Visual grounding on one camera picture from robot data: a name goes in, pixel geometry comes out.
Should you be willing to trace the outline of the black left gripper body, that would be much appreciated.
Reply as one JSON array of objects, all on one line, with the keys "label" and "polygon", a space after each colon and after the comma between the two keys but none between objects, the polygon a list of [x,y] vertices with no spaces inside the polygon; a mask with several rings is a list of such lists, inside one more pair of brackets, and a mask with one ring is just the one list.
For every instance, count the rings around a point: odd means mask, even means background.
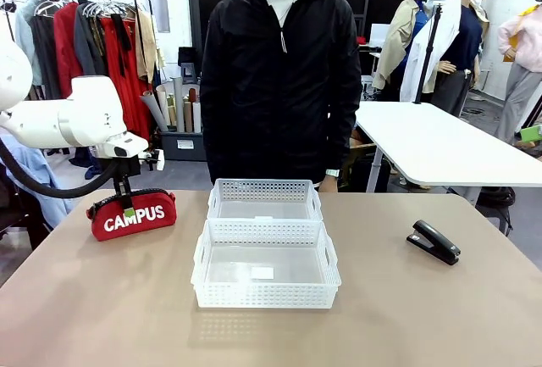
[{"label": "black left gripper body", "polygon": [[116,158],[114,164],[115,178],[137,176],[141,173],[141,164],[137,155],[131,158]]}]

